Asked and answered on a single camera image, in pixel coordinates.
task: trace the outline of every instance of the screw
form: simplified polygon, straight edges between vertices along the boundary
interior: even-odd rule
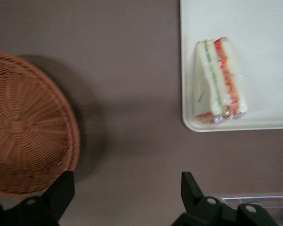
[[[32,205],[32,204],[34,204],[35,202],[36,202],[35,199],[29,199],[29,200],[27,200],[26,204],[27,204],[27,205]]]
[[[250,212],[250,213],[256,213],[256,209],[253,206],[245,206],[245,208]]]
[[[259,202],[249,202],[247,204],[253,204],[253,205],[257,205],[257,206],[264,208],[264,205],[262,203],[259,203]]]
[[[209,204],[211,204],[211,205],[216,205],[216,200],[215,200],[215,199],[208,198],[207,201],[208,201]]]

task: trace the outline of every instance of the plastic wrap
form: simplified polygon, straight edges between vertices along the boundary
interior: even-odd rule
[[[247,112],[241,75],[227,38],[197,43],[194,73],[193,109],[197,121],[220,124]]]

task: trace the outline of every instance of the tabletop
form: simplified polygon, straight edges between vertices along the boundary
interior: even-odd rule
[[[178,0],[3,0],[0,52],[44,70],[77,115],[76,195],[62,226],[171,225],[184,212],[182,171],[206,193],[283,192],[283,129],[184,125]]]

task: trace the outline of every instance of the wicker basket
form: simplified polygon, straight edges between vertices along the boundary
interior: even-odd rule
[[[73,110],[56,84],[29,62],[0,53],[0,194],[46,190],[80,152]]]

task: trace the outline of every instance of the bolt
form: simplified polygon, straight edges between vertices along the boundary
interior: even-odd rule
[[[27,200],[26,204],[27,204],[27,205],[32,205],[32,204],[34,204],[35,202],[36,202],[35,199],[29,199],[29,200]]]
[[[250,212],[250,213],[256,213],[256,209],[253,206],[245,206],[245,208]]]
[[[215,200],[215,199],[208,198],[207,201],[208,201],[209,204],[211,204],[211,205],[216,205],[216,200]]]

